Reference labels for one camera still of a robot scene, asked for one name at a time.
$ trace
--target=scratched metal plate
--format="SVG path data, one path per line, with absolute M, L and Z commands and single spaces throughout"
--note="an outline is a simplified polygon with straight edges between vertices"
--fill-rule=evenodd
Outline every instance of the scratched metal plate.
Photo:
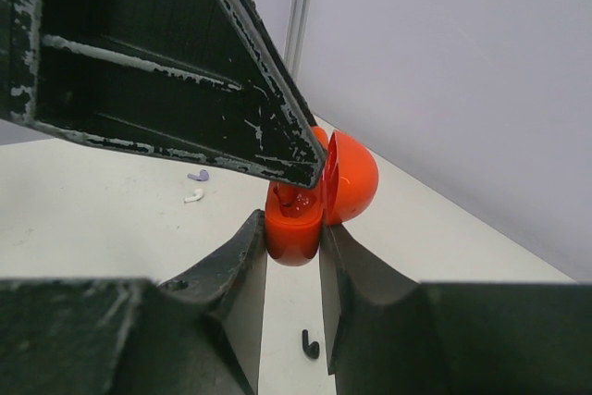
M 315 120 L 251 0 L 11 2 L 0 117 L 84 145 L 316 184 Z

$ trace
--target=orange earbud case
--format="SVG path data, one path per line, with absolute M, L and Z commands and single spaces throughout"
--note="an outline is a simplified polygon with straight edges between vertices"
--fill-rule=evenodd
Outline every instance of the orange earbud case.
M 363 145 L 341 131 L 334 131 L 330 142 L 320 127 L 313 131 L 328 151 L 316 187 L 306 190 L 271 182 L 267 190 L 267 251 L 283 265 L 304 265 L 313 259 L 323 221 L 340 224 L 360 215 L 378 188 L 376 161 Z

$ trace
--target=purple earbud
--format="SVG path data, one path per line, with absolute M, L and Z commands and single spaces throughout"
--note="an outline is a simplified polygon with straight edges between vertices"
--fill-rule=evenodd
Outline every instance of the purple earbud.
M 190 173 L 187 175 L 187 177 L 189 179 L 199 180 L 200 182 L 204 182 L 204 181 L 210 179 L 210 174 L 207 172 L 207 170 L 202 170 L 202 171 L 200 171 L 199 176 L 194 175 L 193 173 Z

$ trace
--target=white table surface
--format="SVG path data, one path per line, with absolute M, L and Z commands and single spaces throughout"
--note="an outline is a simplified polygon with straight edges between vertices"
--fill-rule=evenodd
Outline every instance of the white table surface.
M 569 281 L 425 185 L 376 158 L 373 204 L 347 224 L 368 249 L 418 280 Z M 265 202 L 266 181 L 58 140 L 0 146 L 0 278 L 171 278 L 219 247 Z M 199 203 L 183 198 L 202 187 Z M 306 359 L 308 328 L 321 358 Z M 318 263 L 268 263 L 260 394 L 332 394 Z

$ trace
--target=black metal frame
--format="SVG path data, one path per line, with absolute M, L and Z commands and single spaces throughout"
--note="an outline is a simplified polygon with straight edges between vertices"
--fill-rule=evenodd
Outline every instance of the black metal frame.
M 252 0 L 0 0 L 0 69 L 0 117 L 53 136 L 303 187 L 321 175 L 315 120 Z M 0 282 L 0 393 L 255 394 L 265 266 L 255 211 L 160 289 Z M 320 273 L 339 395 L 592 393 L 590 286 L 416 283 L 343 226 L 323 228 Z

